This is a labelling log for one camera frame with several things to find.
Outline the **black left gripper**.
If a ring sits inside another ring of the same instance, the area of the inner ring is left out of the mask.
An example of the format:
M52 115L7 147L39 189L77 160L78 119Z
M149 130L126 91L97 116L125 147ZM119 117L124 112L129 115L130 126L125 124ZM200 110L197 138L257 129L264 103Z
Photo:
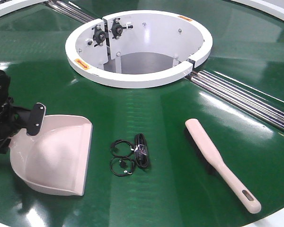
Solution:
M8 97L0 104L0 154L9 151L11 137L20 129L27 127L28 109L13 105L13 98Z

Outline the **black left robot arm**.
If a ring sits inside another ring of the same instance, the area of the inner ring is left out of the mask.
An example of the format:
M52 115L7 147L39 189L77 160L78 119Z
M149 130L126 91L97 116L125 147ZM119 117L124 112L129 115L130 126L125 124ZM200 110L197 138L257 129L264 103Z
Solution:
M0 153L5 154L11 141L10 137L27 127L30 110L14 106L9 96L11 78L0 70Z

